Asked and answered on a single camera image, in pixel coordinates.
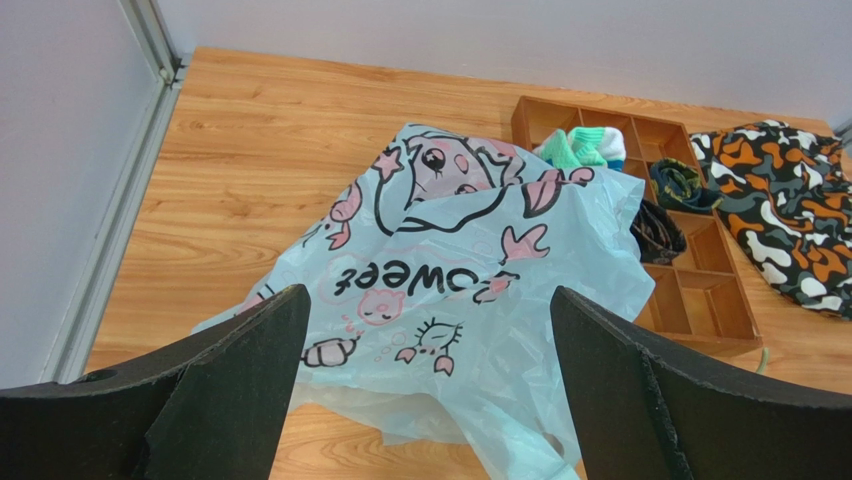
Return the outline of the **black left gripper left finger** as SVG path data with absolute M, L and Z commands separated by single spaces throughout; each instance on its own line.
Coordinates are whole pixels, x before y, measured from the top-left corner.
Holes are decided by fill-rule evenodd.
M 234 318 L 67 383 L 1 393 L 5 479 L 265 479 L 311 308 L 293 285 Z

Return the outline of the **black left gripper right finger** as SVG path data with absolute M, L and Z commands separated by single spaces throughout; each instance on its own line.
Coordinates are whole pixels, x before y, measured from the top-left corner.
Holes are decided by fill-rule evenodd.
M 720 362 L 578 292 L 550 303 L 591 479 L 847 479 L 851 399 Z

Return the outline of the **light blue cartoon plastic bag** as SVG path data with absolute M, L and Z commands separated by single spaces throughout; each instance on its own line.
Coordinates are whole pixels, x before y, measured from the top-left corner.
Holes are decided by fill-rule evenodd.
M 643 193 L 604 167 L 407 124 L 244 306 L 307 288 L 297 404 L 468 444 L 493 478 L 572 479 L 550 301 L 563 286 L 637 318 L 654 288 L 630 231 Z

